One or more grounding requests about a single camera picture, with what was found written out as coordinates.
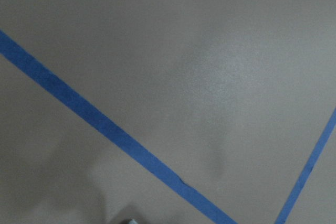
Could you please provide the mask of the pink towel with grey back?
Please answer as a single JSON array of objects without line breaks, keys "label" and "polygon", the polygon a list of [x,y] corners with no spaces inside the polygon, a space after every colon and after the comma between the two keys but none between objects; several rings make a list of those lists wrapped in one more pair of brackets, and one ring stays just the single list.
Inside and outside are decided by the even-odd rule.
[{"label": "pink towel with grey back", "polygon": [[125,219],[120,221],[119,224],[138,224],[138,222],[134,219]]}]

